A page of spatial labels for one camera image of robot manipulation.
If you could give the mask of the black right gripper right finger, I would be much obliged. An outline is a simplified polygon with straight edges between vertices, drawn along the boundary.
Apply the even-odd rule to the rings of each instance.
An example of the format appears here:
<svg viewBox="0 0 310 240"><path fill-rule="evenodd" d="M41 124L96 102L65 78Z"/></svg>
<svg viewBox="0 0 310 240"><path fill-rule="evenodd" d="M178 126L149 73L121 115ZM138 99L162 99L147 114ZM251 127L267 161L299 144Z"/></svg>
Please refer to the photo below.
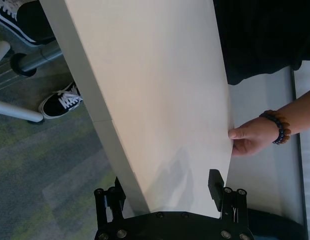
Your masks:
<svg viewBox="0 0 310 240"><path fill-rule="evenodd" d="M220 213L217 220L220 236L248 237L247 192L241 188L232 190L225 186L222 175L217 169L209 170L208 189Z"/></svg>

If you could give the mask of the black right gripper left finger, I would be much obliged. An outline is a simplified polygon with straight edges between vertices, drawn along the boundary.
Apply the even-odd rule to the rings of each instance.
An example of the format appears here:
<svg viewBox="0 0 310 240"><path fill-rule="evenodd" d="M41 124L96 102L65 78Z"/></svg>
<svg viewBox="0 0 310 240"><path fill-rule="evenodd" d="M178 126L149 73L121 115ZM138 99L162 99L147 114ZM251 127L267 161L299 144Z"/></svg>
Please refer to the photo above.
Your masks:
<svg viewBox="0 0 310 240"><path fill-rule="evenodd" d="M108 231L108 225L119 226L124 220L123 208L126 200L126 195L116 177L114 186L107 190L97 188L94 190L97 232L96 237L110 237L111 232ZM111 211L112 220L108 222L107 208Z"/></svg>

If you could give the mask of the person's left hand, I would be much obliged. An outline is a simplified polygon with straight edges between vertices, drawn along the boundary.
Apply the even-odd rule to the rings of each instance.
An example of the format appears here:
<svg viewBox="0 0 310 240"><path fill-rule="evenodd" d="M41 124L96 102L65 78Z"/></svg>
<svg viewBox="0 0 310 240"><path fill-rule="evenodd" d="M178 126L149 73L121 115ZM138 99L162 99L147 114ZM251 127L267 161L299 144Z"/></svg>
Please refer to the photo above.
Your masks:
<svg viewBox="0 0 310 240"><path fill-rule="evenodd" d="M252 156L271 145L279 136L277 125L265 117L257 117L240 127L230 129L232 157Z"/></svg>

